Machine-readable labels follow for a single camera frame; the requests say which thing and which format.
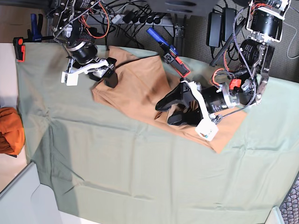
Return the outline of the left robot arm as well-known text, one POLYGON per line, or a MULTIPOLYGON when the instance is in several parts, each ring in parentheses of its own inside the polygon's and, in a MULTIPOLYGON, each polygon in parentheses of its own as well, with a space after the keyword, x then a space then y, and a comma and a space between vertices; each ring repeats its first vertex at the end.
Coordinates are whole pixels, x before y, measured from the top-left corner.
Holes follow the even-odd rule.
POLYGON ((159 112, 169 111, 173 105, 179 107, 168 118, 169 125, 216 125, 223 119, 221 111, 233 108, 238 112, 261 102, 269 80, 273 43, 282 39, 282 25, 291 2, 238 0, 236 4, 247 11, 246 18, 231 8, 209 14, 206 43, 211 50, 220 49, 210 65, 214 67, 222 60, 224 66, 213 72, 207 88, 190 81, 190 70, 176 48, 154 29, 148 29, 163 49, 164 60, 181 77, 177 87, 156 104, 159 112))

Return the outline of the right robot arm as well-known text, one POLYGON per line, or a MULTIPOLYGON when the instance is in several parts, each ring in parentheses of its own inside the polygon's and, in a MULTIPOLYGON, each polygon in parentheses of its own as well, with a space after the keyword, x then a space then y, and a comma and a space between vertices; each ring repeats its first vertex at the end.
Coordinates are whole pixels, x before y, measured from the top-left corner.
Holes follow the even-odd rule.
POLYGON ((61 82, 76 86, 80 74, 91 80, 104 82, 110 88, 118 84, 115 72, 116 59, 100 58, 96 46, 97 39, 106 38, 110 30, 110 15, 100 0, 59 0, 56 17, 53 20, 53 40, 67 53, 67 69, 62 72, 61 82), (102 34, 87 20, 93 14, 103 16, 106 28, 102 34))

